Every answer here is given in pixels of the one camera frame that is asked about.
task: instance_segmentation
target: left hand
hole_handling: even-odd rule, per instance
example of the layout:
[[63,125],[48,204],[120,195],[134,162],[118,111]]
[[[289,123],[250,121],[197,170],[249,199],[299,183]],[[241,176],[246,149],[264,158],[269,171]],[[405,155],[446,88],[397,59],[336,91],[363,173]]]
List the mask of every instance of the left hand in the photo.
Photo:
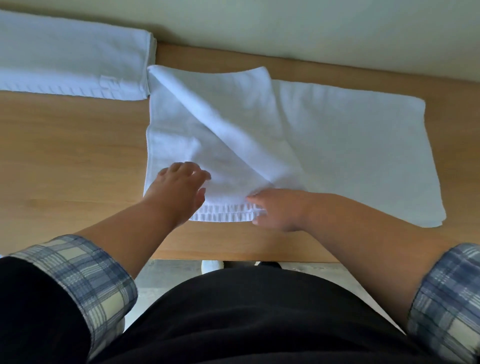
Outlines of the left hand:
[[173,163],[158,173],[141,203],[171,218],[175,228],[191,218],[203,205],[205,188],[200,187],[209,179],[210,173],[196,163]]

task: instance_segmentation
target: person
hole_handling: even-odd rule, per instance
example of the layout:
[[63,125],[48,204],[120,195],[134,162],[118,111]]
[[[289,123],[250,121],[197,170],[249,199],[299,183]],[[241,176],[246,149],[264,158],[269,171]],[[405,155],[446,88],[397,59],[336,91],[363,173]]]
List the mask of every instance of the person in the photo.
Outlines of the person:
[[0,259],[2,363],[473,363],[479,246],[333,194],[248,196],[253,222],[315,237],[407,333],[347,290],[275,267],[217,270],[159,298],[124,333],[134,278],[204,202],[192,162],[137,204]]

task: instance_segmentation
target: hand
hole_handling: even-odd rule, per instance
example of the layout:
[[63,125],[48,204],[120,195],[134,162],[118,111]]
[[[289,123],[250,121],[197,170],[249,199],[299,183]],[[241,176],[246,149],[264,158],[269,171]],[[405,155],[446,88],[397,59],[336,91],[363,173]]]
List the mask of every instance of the hand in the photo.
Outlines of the hand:
[[175,228],[203,205],[205,188],[200,187],[209,179],[210,173],[200,169],[196,163],[173,163],[158,173],[141,203],[172,218],[172,228]]
[[283,231],[301,230],[302,220],[315,195],[305,191],[270,188],[248,196],[249,202],[266,210],[266,215],[256,217],[252,223]]

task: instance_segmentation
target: wooden table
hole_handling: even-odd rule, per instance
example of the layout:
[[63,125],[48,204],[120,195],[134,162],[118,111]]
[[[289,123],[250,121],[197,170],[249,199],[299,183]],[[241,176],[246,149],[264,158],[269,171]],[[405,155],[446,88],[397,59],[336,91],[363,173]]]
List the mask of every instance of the wooden table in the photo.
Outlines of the wooden table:
[[[480,242],[480,84],[159,44],[157,63],[198,72],[266,66],[272,78],[417,96],[447,220]],[[142,197],[148,101],[0,92],[0,254],[70,233]],[[154,258],[336,261],[304,233],[189,221]]]

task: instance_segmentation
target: plaid sleeve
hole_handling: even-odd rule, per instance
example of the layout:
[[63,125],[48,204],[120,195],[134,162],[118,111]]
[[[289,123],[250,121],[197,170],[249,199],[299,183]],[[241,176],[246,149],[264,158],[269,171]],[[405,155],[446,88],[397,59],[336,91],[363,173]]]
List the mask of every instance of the plaid sleeve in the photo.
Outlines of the plaid sleeve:
[[90,330],[90,355],[121,334],[121,320],[135,304],[137,288],[104,250],[81,236],[64,235],[10,256],[32,263],[70,295]]
[[476,363],[480,348],[480,245],[450,249],[423,278],[408,333],[440,357]]

